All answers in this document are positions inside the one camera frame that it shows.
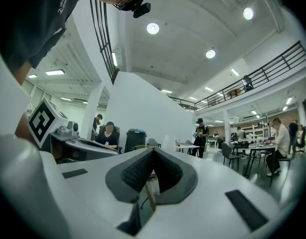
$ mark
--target white shirt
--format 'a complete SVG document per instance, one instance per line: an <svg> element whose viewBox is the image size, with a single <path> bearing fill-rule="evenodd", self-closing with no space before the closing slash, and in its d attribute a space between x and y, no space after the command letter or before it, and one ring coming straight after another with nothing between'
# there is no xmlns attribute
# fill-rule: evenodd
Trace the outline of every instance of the white shirt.
<svg viewBox="0 0 306 239"><path fill-rule="evenodd" d="M277 131L276 144L278 146L278 151L283 157L286 157L289 152L290 146L290 135L286 126L283 124L280 125L279 130Z"/></svg>

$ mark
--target black office chair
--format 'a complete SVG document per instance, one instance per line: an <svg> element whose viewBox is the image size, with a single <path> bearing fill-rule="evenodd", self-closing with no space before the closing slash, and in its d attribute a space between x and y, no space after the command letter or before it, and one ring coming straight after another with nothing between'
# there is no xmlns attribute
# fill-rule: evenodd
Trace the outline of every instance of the black office chair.
<svg viewBox="0 0 306 239"><path fill-rule="evenodd" d="M232 168L233 168L234 160L237 159L238 160L238 171L239 171L239 159L240 159L240 156L231 154L232 153L232 149L225 142L223 142L221 144L221 147L222 147L222 155L224 156L223 164L224 164L226 158L228 158L229 159L229 167L230 167L230 163L231 163L231 160L232 160Z"/></svg>

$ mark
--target chair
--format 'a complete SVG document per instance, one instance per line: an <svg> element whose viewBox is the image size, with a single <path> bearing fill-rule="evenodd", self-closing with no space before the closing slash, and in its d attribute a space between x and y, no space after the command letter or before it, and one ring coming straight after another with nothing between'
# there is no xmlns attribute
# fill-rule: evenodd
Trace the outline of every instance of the chair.
<svg viewBox="0 0 306 239"><path fill-rule="evenodd" d="M222 147L222 155L224 156L223 164L224 164L226 158L228 158L229 159L229 167L230 167L230 163L231 163L231 160L232 160L232 168L233 168L234 160L237 159L238 160L238 171L239 171L239 159L240 159L240 156L231 154L232 153L232 149L225 142L223 142L221 144L221 147Z"/></svg>
<svg viewBox="0 0 306 239"><path fill-rule="evenodd" d="M279 162L289 162L287 176L288 176L288 172L289 172L289 168L290 168L290 163L291 163L292 159L294 159L294 156L296 154L297 139L298 139L298 137L296 136L295 140L294 140L294 142L292 144L292 152L293 152L292 157L278 159ZM289 146L288 154L290 154L290 151L291 151L291 146Z"/></svg>
<svg viewBox="0 0 306 239"><path fill-rule="evenodd" d="M147 142L147 146L156 146L160 148L162 145L159 144L155 139L149 138Z"/></svg>

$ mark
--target person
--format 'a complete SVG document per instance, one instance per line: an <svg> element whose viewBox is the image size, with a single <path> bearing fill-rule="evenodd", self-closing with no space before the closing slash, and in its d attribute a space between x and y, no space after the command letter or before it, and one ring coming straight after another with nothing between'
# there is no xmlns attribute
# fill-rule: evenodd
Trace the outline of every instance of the person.
<svg viewBox="0 0 306 239"><path fill-rule="evenodd" d="M94 137L98 135L97 133L97 127L100 125L100 120L103 119L103 116L101 114L98 114L94 120L93 120L93 126L92 126L92 133L91 133L91 141L94 140Z"/></svg>
<svg viewBox="0 0 306 239"><path fill-rule="evenodd" d="M203 158L204 155L204 145L206 144L206 137L209 136L209 128L204 124L202 118L197 120L199 126L196 128L196 132L194 137L196 138L194 141L194 145L199 146L198 152L199 157ZM197 148L194 148L192 151L192 156L196 156Z"/></svg>
<svg viewBox="0 0 306 239"><path fill-rule="evenodd" d="M95 138L95 141L113 149L117 149L118 139L114 123L111 121L106 123L105 128L100 131L99 135Z"/></svg>
<svg viewBox="0 0 306 239"><path fill-rule="evenodd" d="M279 173L280 164L278 159L287 157L290 147L290 135L285 125L283 125L279 118L275 118L272 121L273 128L277 130L277 138L275 140L267 140L266 144L276 144L278 149L275 151L275 163L274 163L274 174ZM267 156L267 165L272 171L273 166L273 155Z"/></svg>
<svg viewBox="0 0 306 239"><path fill-rule="evenodd" d="M237 134L238 134L238 137L239 139L243 139L244 138L244 130L241 129L241 127L237 127Z"/></svg>
<svg viewBox="0 0 306 239"><path fill-rule="evenodd" d="M58 42L66 30L67 19L79 0L8 0L12 14L0 10L0 54L20 85L31 68ZM100 0L118 10L135 10L143 0ZM19 122L16 135L30 139L25 116Z"/></svg>
<svg viewBox="0 0 306 239"><path fill-rule="evenodd" d="M289 134L290 134L290 144L292 145L293 141L296 138L297 132L299 130L298 121L295 120L294 122L291 122L288 128L289 128Z"/></svg>

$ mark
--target concrete ceiling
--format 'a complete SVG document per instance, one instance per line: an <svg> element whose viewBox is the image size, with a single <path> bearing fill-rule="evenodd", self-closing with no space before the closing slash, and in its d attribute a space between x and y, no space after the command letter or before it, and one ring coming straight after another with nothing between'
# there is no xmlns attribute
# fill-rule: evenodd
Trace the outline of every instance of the concrete ceiling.
<svg viewBox="0 0 306 239"><path fill-rule="evenodd" d="M132 26L129 28L132 71L182 99L188 100L192 95L206 97L205 85L218 89L236 81L228 67L241 63L242 57L276 29L264 0L144 2L152 3L151 12L139 19L128 15L126 21ZM252 20L243 17L246 7L254 10ZM152 22L160 27L156 35L146 30ZM212 48L216 57L206 59L205 52ZM215 78L220 73L224 77L218 84Z"/></svg>

